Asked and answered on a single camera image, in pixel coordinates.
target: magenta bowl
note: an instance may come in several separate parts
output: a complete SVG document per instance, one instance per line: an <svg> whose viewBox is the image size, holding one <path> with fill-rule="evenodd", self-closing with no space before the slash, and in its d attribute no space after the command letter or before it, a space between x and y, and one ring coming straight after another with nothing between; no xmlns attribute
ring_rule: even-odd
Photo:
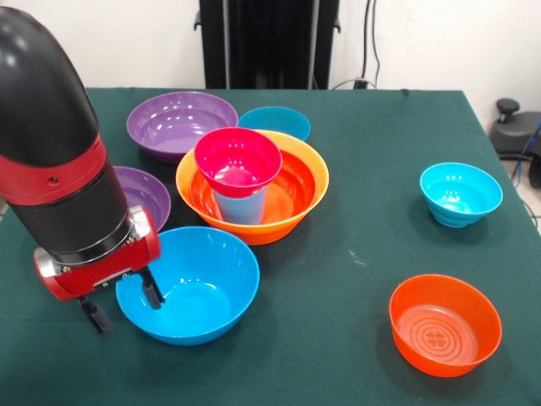
<svg viewBox="0 0 541 406"><path fill-rule="evenodd" d="M232 127L205 135L194 151L195 163L220 195L243 198L257 193L280 172L280 149L253 131Z"/></svg>
<svg viewBox="0 0 541 406"><path fill-rule="evenodd" d="M176 91L139 104L129 114L126 126L132 140L149 155L177 164L203 135L237 123L237 111L220 97Z"/></svg>

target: plastic cup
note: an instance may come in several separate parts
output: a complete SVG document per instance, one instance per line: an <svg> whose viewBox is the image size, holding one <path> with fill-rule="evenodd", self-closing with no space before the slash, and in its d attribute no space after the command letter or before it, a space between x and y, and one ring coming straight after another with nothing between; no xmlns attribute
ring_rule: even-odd
<svg viewBox="0 0 541 406"><path fill-rule="evenodd" d="M233 224L250 226L261 224L265 207L266 186L248 197L234 198L220 195L213 190L221 217Z"/></svg>

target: pink bowl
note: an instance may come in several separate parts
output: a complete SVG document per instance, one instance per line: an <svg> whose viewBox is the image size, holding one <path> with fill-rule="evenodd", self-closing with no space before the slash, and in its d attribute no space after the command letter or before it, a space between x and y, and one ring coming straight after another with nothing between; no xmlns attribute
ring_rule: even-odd
<svg viewBox="0 0 541 406"><path fill-rule="evenodd" d="M247 197L280 172L281 153L274 142L251 129L216 129L195 146L195 163L211 188L226 197Z"/></svg>

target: green tablecloth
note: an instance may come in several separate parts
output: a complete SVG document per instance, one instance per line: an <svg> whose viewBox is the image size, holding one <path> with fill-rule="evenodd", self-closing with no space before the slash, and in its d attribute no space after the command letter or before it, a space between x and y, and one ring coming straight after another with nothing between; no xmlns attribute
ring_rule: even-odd
<svg viewBox="0 0 541 406"><path fill-rule="evenodd" d="M113 163L166 182L166 227L202 224L178 197L175 168L147 158L125 129L132 108L165 91L89 93ZM254 248L261 284L245 317L213 343L176 348L131 325L109 289L93 298L116 330L99 337L77 304L41 286L35 244L10 212L0 223L0 404L541 403L541 240L461 92L213 93L241 114L264 105L304 112L331 172L327 196L292 234ZM492 173L500 209L467 229L436 224L418 177L441 161ZM462 378L414 370L392 341L391 292L426 272L472 283L500 312L500 349Z"/></svg>

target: light blue cup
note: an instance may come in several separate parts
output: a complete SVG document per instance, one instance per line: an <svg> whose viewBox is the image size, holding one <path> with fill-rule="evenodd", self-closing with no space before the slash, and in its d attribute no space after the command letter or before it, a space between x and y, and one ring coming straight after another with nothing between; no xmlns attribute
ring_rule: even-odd
<svg viewBox="0 0 541 406"><path fill-rule="evenodd" d="M224 221L249 226L261 224L263 220L265 192L266 186L249 197L232 198L212 190Z"/></svg>
<svg viewBox="0 0 541 406"><path fill-rule="evenodd" d="M208 343L229 331L252 303L260 269L251 249L215 228L175 228L159 235L161 258L150 271L165 298L153 310L134 274L117 283L122 312L164 343Z"/></svg>
<svg viewBox="0 0 541 406"><path fill-rule="evenodd" d="M500 184L492 176L465 163L429 167L419 182L430 211L447 227L469 226L494 211L503 199Z"/></svg>
<svg viewBox="0 0 541 406"><path fill-rule="evenodd" d="M246 112L238 121L238 127L246 129L270 129L292 135L306 141L312 129L310 121L297 110L287 107L268 106Z"/></svg>

